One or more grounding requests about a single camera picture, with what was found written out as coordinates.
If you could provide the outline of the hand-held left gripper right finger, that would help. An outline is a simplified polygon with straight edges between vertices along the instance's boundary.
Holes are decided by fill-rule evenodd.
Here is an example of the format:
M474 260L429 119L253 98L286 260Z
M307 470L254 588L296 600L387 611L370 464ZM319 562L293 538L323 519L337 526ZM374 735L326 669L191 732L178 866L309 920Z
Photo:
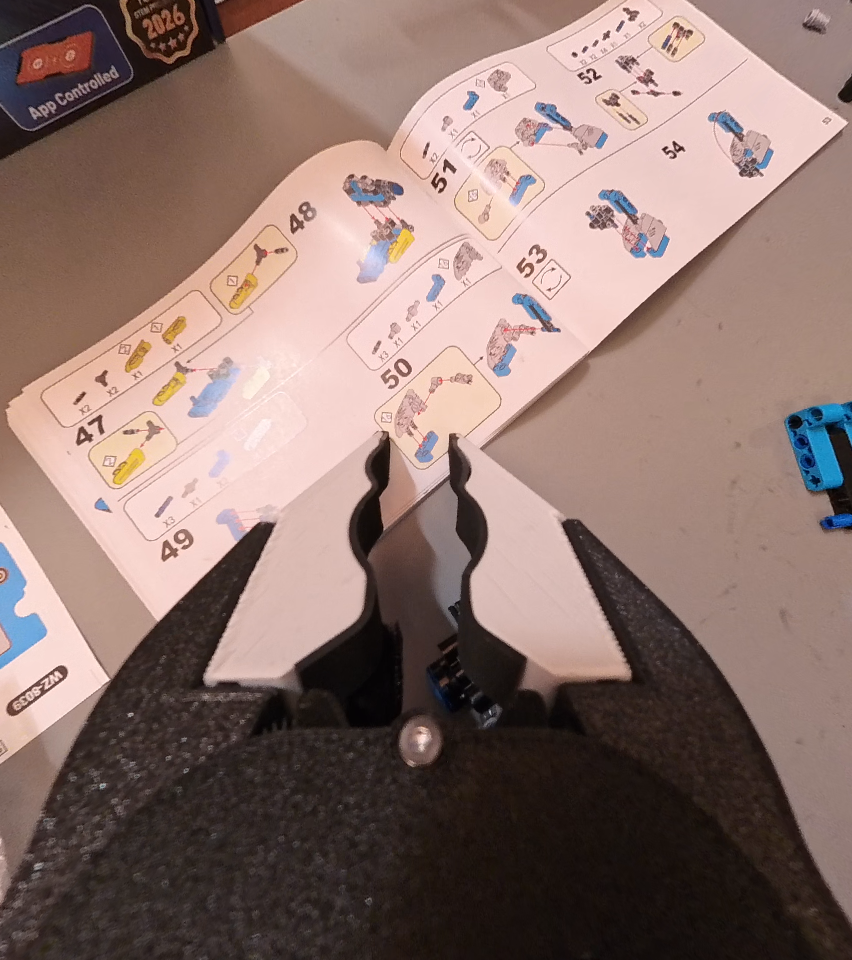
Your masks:
M466 677L494 702L531 690L630 682L632 669L565 517L470 440L452 435L449 484L469 558L457 639Z

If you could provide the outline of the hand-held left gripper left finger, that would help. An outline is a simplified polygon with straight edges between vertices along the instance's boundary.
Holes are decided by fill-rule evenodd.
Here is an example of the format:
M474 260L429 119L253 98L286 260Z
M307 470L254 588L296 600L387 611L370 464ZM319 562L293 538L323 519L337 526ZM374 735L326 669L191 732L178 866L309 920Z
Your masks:
M384 652L369 553L384 531L390 443L374 434L283 508L203 676L355 694Z

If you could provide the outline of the small black blue brick assembly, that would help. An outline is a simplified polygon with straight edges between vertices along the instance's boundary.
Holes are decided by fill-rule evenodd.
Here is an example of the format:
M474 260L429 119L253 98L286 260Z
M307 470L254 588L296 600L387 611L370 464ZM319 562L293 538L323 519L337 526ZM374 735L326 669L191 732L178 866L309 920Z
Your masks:
M427 678L432 694L450 714L467 712L481 730L500 721L503 708L487 697L462 667L457 633L439 644L439 656L427 667Z

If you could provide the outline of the blue and black brick assembly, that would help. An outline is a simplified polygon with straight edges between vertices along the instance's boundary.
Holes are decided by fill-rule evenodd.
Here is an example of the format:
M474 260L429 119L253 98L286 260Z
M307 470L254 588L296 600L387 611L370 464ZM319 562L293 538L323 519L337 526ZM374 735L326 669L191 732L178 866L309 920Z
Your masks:
M821 527L852 529L852 401L805 408L784 425L806 489L826 492L832 504Z

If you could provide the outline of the open white instruction booklet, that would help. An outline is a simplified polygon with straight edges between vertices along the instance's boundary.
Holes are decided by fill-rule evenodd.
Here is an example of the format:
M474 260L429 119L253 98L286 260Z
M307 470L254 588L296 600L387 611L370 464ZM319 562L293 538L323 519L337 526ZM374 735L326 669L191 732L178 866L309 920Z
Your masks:
M161 618L374 433L398 522L844 121L688 2L456 72L291 172L10 427Z

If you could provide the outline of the dark printed cardboard box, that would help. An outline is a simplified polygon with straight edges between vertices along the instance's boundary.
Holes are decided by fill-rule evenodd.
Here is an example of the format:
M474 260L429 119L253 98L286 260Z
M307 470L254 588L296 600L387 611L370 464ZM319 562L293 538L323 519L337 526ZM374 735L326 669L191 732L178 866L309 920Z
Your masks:
M0 159L223 40L212 1L0 1Z

